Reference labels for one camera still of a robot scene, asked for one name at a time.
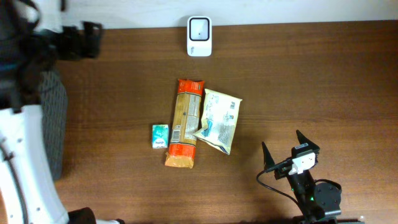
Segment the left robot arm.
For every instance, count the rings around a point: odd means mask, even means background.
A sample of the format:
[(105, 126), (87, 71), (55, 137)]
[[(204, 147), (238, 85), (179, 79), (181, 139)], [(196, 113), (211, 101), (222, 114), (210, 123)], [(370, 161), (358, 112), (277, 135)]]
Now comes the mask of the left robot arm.
[(57, 60), (96, 58), (103, 27), (65, 27), (65, 1), (1, 2), (1, 195), (9, 223), (97, 223), (67, 211), (45, 151), (40, 82)]

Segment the cream snack bag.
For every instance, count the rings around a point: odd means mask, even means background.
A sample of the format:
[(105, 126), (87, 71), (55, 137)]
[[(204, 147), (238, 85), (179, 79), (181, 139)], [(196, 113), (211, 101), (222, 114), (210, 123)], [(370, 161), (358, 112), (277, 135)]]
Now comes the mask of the cream snack bag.
[(242, 99), (205, 89), (201, 128), (193, 135), (230, 155)]

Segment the orange spaghetti packet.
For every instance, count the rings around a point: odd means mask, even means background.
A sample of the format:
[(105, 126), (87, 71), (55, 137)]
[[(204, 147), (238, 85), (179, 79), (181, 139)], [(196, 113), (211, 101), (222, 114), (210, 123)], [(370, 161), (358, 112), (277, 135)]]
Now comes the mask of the orange spaghetti packet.
[(204, 81), (178, 81), (170, 144), (165, 159), (168, 167), (191, 169), (194, 165), (197, 138), (193, 134), (198, 130), (204, 84)]

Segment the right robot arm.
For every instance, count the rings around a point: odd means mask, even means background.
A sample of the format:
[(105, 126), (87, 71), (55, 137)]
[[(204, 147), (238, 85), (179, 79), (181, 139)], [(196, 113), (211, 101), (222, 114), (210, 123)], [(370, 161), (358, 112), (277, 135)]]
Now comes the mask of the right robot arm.
[[(275, 163), (266, 144), (262, 143), (264, 170), (258, 173), (256, 180), (263, 187), (291, 199), (301, 216), (293, 217), (293, 223), (337, 223), (341, 214), (341, 185), (327, 179), (315, 180), (310, 169), (318, 164), (320, 147), (296, 130), (298, 146), (291, 149), (291, 156)], [(291, 197), (259, 180), (265, 173), (273, 172), (275, 179), (286, 178), (294, 196)]]

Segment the teal tissue pack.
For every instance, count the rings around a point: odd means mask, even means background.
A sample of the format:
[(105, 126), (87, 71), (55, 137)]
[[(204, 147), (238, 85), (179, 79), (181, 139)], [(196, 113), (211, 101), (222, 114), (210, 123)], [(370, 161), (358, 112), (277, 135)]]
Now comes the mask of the teal tissue pack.
[(152, 148), (165, 149), (169, 145), (168, 124), (154, 124), (152, 126)]

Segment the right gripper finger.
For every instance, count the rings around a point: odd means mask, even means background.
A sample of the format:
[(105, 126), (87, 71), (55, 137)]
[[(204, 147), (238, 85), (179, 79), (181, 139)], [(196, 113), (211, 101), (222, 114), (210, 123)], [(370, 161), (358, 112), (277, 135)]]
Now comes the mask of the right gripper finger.
[(308, 150), (313, 150), (313, 151), (320, 150), (320, 147), (317, 144), (315, 144), (314, 142), (309, 140), (307, 137), (305, 137), (304, 134), (301, 131), (299, 131), (298, 129), (296, 130), (296, 135), (297, 135), (297, 139), (298, 139), (300, 145), (307, 147)]
[(262, 142), (262, 150), (264, 155), (264, 170), (268, 170), (275, 166), (275, 162), (265, 142)]

